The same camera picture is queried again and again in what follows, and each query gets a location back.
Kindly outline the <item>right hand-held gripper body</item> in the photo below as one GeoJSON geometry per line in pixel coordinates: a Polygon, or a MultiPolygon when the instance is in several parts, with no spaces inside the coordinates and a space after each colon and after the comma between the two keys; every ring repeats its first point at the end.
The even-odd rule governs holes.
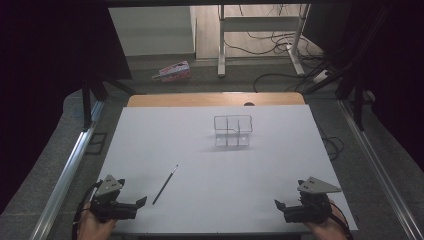
{"type": "Polygon", "coordinates": [[[287,207],[283,212],[284,218],[287,223],[320,224],[332,215],[328,193],[340,192],[341,188],[315,177],[309,177],[304,181],[303,186],[297,187],[301,204],[287,207]]]}

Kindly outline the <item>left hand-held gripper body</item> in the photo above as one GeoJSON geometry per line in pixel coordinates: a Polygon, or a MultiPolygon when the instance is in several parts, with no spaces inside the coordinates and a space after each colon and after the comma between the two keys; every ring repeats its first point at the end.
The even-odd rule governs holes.
{"type": "Polygon", "coordinates": [[[111,219],[126,220],[134,219],[137,214],[136,203],[119,203],[117,198],[120,194],[120,186],[117,179],[107,175],[101,181],[90,200],[89,211],[102,223],[111,219]]]}

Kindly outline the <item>clear acrylic organizer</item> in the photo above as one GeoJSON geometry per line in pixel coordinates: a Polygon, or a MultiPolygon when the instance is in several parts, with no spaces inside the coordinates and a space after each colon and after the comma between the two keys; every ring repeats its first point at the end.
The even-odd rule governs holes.
{"type": "Polygon", "coordinates": [[[253,120],[250,115],[215,116],[214,131],[217,147],[248,146],[253,132],[253,120]]]}

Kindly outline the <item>person's left hand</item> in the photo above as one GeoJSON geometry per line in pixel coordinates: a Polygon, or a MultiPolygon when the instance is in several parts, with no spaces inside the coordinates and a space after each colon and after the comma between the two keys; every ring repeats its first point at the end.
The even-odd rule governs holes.
{"type": "Polygon", "coordinates": [[[84,211],[80,215],[77,230],[77,240],[109,240],[112,231],[116,227],[117,220],[111,219],[101,223],[90,211],[90,204],[84,205],[84,211]]]}

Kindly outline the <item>person's right hand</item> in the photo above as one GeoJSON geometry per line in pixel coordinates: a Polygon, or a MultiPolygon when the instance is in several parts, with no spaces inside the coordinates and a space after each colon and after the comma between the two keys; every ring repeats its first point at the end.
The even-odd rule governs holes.
{"type": "Polygon", "coordinates": [[[348,240],[345,232],[347,221],[335,203],[330,201],[330,204],[334,215],[333,218],[328,218],[320,224],[304,222],[304,225],[310,230],[316,240],[348,240]]]}

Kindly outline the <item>white table sheet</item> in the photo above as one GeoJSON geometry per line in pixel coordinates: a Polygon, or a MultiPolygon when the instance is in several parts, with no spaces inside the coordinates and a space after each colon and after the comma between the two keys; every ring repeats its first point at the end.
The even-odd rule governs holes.
{"type": "Polygon", "coordinates": [[[100,174],[125,179],[122,202],[147,197],[136,218],[115,229],[136,235],[303,233],[274,200],[298,204],[298,180],[338,182],[306,105],[128,107],[100,174]],[[221,115],[252,117],[248,146],[215,145],[221,115]]]}

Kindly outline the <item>black metal stand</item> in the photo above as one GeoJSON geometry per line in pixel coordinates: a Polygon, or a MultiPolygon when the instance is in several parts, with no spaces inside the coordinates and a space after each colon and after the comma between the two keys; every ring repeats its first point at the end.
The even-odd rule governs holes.
{"type": "Polygon", "coordinates": [[[360,131],[364,130],[362,123],[363,91],[363,81],[354,78],[344,78],[336,90],[336,97],[338,99],[346,99],[351,92],[354,92],[353,120],[360,131]]]}
{"type": "Polygon", "coordinates": [[[108,93],[101,80],[88,80],[82,81],[82,97],[83,97],[83,114],[84,114],[84,126],[83,130],[87,131],[92,124],[91,114],[91,95],[99,101],[105,101],[108,93]]]}

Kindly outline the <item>white power strip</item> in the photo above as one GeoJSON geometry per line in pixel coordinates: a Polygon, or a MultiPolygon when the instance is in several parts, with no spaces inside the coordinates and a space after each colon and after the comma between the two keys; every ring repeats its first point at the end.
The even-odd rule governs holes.
{"type": "Polygon", "coordinates": [[[322,72],[320,72],[314,79],[313,82],[314,83],[319,83],[321,81],[323,81],[325,78],[327,78],[328,76],[330,76],[332,74],[331,71],[329,70],[323,70],[322,72]]]}

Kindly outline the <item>wooden table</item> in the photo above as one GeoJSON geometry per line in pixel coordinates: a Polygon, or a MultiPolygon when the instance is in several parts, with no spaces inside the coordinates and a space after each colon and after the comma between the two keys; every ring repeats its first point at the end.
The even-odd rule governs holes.
{"type": "Polygon", "coordinates": [[[273,106],[304,105],[300,93],[175,93],[133,95],[128,107],[203,107],[203,106],[273,106]]]}

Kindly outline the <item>pink cardboard box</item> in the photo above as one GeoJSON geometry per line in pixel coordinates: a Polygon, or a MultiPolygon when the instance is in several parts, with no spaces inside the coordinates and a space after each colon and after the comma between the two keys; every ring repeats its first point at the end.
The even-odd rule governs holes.
{"type": "Polygon", "coordinates": [[[151,77],[152,80],[161,82],[173,82],[177,80],[188,79],[191,77],[191,69],[187,61],[182,61],[163,69],[151,77]]]}

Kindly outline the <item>dark curtain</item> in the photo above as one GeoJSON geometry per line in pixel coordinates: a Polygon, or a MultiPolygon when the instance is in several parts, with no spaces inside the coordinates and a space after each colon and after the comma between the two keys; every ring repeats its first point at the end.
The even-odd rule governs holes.
{"type": "Polygon", "coordinates": [[[304,36],[345,67],[383,7],[389,13],[360,74],[375,96],[373,112],[424,171],[424,0],[322,0],[311,6],[304,36]]]}
{"type": "Polygon", "coordinates": [[[0,214],[48,143],[65,98],[131,73],[107,0],[0,0],[0,214]]]}

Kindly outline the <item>white cabinet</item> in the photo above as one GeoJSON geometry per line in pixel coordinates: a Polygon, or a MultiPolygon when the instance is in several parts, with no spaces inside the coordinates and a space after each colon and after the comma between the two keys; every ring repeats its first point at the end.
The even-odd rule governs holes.
{"type": "Polygon", "coordinates": [[[110,8],[126,56],[195,52],[189,6],[110,8]]]}

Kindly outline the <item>black rectangular floor frame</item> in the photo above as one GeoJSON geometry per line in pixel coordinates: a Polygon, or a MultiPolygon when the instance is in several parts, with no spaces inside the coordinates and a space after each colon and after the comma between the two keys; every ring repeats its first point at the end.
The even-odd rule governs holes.
{"type": "Polygon", "coordinates": [[[107,132],[94,133],[85,150],[86,155],[100,155],[107,140],[107,132]]]}

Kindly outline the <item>aluminium rail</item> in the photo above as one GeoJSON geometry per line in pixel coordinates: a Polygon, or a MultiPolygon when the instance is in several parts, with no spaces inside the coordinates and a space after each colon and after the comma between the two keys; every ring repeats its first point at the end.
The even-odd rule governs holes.
{"type": "Polygon", "coordinates": [[[355,123],[352,110],[343,101],[337,100],[337,103],[408,239],[424,240],[424,230],[418,226],[415,217],[390,179],[365,131],[355,123]]]}
{"type": "Polygon", "coordinates": [[[62,170],[61,175],[43,209],[37,224],[35,225],[29,240],[46,240],[54,221],[58,215],[60,207],[64,202],[65,196],[71,186],[73,178],[78,170],[83,154],[88,146],[91,136],[93,135],[97,122],[102,113],[104,103],[97,101],[91,110],[92,122],[87,130],[82,131],[68,157],[68,160],[62,170]]]}

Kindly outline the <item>white desk frame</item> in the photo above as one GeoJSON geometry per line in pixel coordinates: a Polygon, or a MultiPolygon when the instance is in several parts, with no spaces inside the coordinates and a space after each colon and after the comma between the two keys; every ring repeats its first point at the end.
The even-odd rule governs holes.
{"type": "Polygon", "coordinates": [[[297,16],[264,16],[264,17],[226,17],[225,6],[218,7],[219,14],[219,53],[218,70],[219,77],[225,76],[225,43],[224,36],[227,32],[294,32],[294,41],[286,47],[292,65],[298,76],[304,76],[305,72],[298,57],[298,43],[309,11],[309,4],[301,4],[301,10],[297,16]]]}

